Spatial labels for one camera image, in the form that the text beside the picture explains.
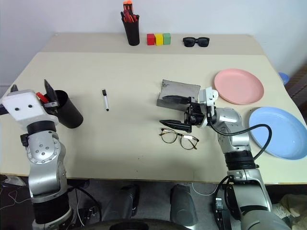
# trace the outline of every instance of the green block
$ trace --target green block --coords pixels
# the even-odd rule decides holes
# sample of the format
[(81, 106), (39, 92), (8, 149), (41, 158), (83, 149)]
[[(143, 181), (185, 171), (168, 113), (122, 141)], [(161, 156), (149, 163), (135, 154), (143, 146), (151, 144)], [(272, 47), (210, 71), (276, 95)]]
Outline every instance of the green block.
[(163, 45), (170, 45), (171, 44), (171, 34), (166, 33), (163, 34)]

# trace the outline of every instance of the red block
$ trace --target red block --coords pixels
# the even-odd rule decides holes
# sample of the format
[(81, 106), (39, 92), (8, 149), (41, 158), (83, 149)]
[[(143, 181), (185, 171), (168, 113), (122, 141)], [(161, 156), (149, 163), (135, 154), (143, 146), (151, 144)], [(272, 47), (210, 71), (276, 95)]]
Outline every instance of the red block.
[(147, 34), (147, 45), (154, 46), (154, 34)]

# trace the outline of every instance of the pen holder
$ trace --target pen holder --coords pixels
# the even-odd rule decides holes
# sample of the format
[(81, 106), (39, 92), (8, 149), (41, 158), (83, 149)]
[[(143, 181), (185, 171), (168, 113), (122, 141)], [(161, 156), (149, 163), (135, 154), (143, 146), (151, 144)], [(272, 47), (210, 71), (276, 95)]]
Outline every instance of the pen holder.
[(83, 116), (69, 99), (67, 93), (63, 90), (55, 90), (58, 97), (59, 107), (56, 116), (59, 122), (67, 128), (76, 128), (83, 122)]
[(126, 23), (123, 21), (123, 23), (129, 45), (137, 46), (140, 43), (139, 20), (133, 23)]

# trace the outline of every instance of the glasses lens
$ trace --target glasses lens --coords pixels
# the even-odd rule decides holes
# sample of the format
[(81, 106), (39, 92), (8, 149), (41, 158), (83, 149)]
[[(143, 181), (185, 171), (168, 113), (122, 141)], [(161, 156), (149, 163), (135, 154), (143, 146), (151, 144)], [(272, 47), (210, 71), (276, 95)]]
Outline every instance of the glasses lens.
[(173, 143), (177, 138), (177, 133), (171, 129), (164, 129), (161, 137), (164, 142)]
[(201, 46), (201, 47), (207, 47), (209, 45), (209, 38), (200, 37), (198, 39), (198, 45)]
[(183, 38), (184, 46), (185, 47), (192, 47), (195, 45), (195, 38), (194, 37), (185, 37)]
[(181, 146), (186, 150), (192, 150), (197, 144), (197, 140), (190, 135), (183, 135), (180, 140)]

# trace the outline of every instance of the sunglasses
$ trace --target sunglasses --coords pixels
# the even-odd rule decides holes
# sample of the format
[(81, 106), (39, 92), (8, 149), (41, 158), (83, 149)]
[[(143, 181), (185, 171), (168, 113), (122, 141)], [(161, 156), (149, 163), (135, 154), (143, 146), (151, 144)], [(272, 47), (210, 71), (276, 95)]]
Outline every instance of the sunglasses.
[(208, 37), (184, 37), (182, 39), (185, 47), (192, 47), (195, 43), (198, 43), (200, 47), (207, 47), (209, 45), (210, 39)]
[(194, 136), (181, 134), (169, 128), (162, 128), (161, 134), (159, 135), (162, 137), (162, 140), (168, 144), (174, 143), (177, 137), (180, 136), (180, 144), (186, 150), (196, 150), (197, 142), (199, 142)]

